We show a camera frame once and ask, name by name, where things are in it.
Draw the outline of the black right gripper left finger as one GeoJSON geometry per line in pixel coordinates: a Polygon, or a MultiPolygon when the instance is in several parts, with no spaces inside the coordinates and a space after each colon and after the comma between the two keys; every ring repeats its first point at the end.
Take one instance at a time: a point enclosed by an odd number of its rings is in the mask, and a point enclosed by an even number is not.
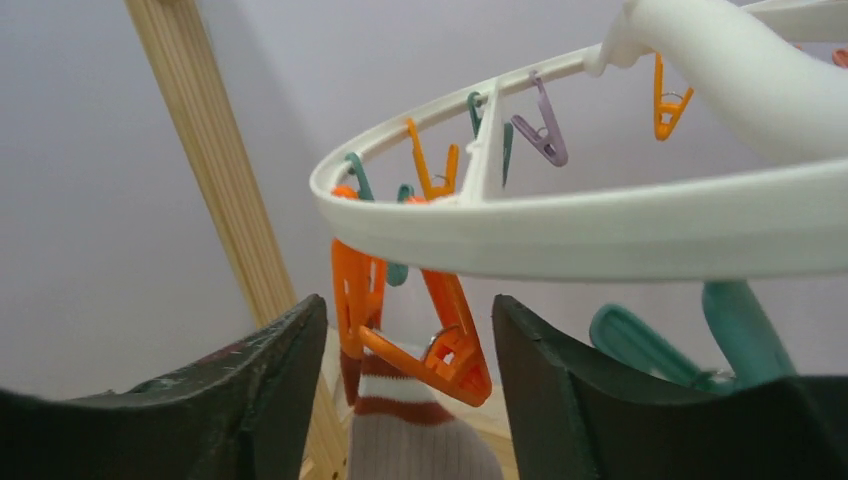
{"type": "Polygon", "coordinates": [[[272,324],[124,393],[1,393],[5,479],[295,479],[327,333],[311,295],[272,324]]]}

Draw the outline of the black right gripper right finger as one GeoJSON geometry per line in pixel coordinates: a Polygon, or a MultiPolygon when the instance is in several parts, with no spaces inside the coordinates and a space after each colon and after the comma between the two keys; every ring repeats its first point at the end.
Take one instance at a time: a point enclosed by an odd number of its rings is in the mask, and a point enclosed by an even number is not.
{"type": "Polygon", "coordinates": [[[714,395],[650,376],[509,295],[492,305],[523,479],[843,479],[847,380],[787,377],[714,395]]]}

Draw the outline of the white round clip hanger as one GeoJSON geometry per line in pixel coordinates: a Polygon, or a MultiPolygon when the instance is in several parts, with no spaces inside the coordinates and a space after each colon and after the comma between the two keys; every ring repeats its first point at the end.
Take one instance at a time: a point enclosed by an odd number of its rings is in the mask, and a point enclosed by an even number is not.
{"type": "Polygon", "coordinates": [[[847,269],[847,72],[798,49],[843,42],[843,1],[627,1],[603,42],[535,65],[599,76],[657,52],[766,170],[549,197],[501,197],[501,108],[527,68],[478,84],[491,102],[460,191],[430,204],[346,200],[349,153],[404,139],[402,117],[329,153],[309,184],[348,246],[466,275],[547,281],[785,277],[847,269]]]}

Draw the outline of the orange clothes clip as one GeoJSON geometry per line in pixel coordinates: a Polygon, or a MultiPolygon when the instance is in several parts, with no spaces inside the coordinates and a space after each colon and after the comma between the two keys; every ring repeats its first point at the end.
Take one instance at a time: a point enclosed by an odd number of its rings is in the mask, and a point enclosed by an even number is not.
{"type": "Polygon", "coordinates": [[[359,328],[364,347],[402,373],[472,407],[483,405],[492,381],[479,336],[457,275],[421,272],[442,328],[424,353],[414,357],[366,326],[359,328]]]}

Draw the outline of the grey ribbed sock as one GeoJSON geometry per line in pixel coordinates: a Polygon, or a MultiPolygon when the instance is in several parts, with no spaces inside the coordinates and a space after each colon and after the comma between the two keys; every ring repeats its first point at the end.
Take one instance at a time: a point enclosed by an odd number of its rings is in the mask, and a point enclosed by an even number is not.
{"type": "Polygon", "coordinates": [[[490,446],[426,384],[372,352],[339,353],[349,426],[349,479],[502,479],[490,446]]]}

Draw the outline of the teal clothes clip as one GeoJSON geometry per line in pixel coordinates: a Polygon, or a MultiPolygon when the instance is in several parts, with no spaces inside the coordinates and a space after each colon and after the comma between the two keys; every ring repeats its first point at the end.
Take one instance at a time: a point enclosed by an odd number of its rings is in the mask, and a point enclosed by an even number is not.
{"type": "Polygon", "coordinates": [[[677,326],[607,303],[592,317],[590,343],[642,373],[718,395],[798,374],[748,281],[706,281],[684,302],[677,326]]]}

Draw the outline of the purple clothes clip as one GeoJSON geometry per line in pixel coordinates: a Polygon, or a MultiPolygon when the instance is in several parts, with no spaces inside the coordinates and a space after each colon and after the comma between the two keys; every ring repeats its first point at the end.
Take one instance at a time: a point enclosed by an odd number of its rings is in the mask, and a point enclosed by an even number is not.
{"type": "Polygon", "coordinates": [[[531,70],[528,73],[528,78],[538,90],[537,106],[544,125],[540,128],[534,128],[524,117],[518,114],[513,115],[510,121],[514,129],[549,163],[555,167],[563,167],[568,163],[569,154],[546,88],[536,70],[531,70]]]}

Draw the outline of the wooden hanger stand frame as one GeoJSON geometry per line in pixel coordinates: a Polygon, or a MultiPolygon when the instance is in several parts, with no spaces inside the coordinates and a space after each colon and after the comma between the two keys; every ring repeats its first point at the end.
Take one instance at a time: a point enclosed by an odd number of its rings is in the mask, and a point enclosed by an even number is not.
{"type": "MultiPolygon", "coordinates": [[[[296,294],[195,1],[124,1],[139,35],[189,165],[233,274],[256,324],[265,327],[296,294]]],[[[300,479],[347,478],[348,430],[322,373],[306,392],[310,407],[306,460],[300,479]]],[[[459,418],[437,433],[457,433],[460,466],[485,467],[504,479],[502,465],[478,430],[459,418]]]]}

